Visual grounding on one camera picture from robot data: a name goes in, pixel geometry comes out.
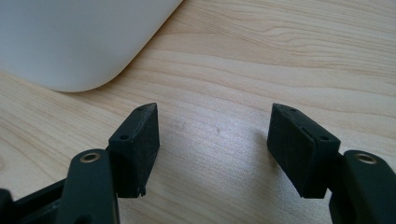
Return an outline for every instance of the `small hole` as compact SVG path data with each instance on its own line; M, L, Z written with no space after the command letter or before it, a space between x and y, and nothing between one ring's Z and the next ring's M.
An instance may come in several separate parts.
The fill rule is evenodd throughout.
M92 216L87 214L78 217L75 221L75 224L89 224L92 223L92 221L93 221Z
M93 162L93 161L97 161L100 158L100 154L99 153L88 153L86 155L84 155L83 157L81 157L81 159L79 159L81 162L84 163L88 163L88 162Z
M128 135L121 135L120 136L120 140L122 140L122 141L125 141L125 140L128 140L128 139L129 139Z
M366 155L366 154L356 154L356 158L358 158L359 161L362 161L364 163L368 164L376 164L376 159L373 158L372 156Z

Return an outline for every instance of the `wood grain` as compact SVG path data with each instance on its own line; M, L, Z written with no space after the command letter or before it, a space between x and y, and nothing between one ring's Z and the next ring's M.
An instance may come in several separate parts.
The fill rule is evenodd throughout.
M157 102L161 148L148 195L122 223L331 223L299 198L266 147L272 103L299 108L396 169L396 3L185 0L115 79L45 90L2 73L0 186L14 199L104 148L137 106Z

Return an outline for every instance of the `white plastic device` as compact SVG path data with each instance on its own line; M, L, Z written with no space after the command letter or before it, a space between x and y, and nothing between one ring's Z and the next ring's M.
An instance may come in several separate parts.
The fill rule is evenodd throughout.
M114 78L182 0L0 0L0 70L56 91Z

